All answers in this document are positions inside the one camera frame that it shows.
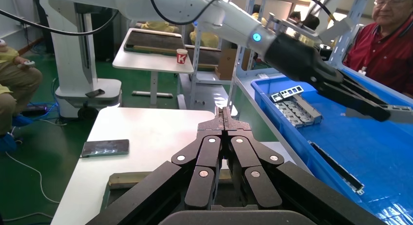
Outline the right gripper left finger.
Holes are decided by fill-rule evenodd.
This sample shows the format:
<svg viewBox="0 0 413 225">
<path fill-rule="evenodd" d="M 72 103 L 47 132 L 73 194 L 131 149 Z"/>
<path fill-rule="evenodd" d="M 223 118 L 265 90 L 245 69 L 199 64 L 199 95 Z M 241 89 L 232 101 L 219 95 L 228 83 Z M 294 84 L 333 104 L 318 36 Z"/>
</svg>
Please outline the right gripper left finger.
<svg viewBox="0 0 413 225">
<path fill-rule="evenodd" d="M 215 201 L 221 159 L 222 110 L 199 123 L 194 141 L 93 217 L 90 225 L 160 225 L 184 210 L 208 210 Z"/>
</svg>

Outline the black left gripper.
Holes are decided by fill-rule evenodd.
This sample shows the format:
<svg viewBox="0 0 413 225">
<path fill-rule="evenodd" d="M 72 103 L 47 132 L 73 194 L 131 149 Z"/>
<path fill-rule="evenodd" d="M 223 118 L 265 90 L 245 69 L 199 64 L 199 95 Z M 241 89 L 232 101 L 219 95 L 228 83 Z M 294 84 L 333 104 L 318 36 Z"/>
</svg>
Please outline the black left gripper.
<svg viewBox="0 0 413 225">
<path fill-rule="evenodd" d="M 315 48 L 281 33 L 267 49 L 264 60 L 293 81 L 306 82 L 320 95 L 358 113 L 383 122 L 390 112 L 378 95 L 355 81 L 343 70 L 326 64 Z"/>
</svg>

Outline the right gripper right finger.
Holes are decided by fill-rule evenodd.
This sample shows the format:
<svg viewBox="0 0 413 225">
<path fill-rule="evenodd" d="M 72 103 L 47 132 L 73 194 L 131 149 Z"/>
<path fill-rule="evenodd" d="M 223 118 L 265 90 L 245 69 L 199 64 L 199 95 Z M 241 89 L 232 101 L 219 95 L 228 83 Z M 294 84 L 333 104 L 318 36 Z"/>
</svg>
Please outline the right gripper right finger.
<svg viewBox="0 0 413 225">
<path fill-rule="evenodd" d="M 244 204 L 297 212 L 317 225 L 382 225 L 384 222 L 278 152 L 258 142 L 248 123 L 223 108 L 228 166 Z"/>
</svg>

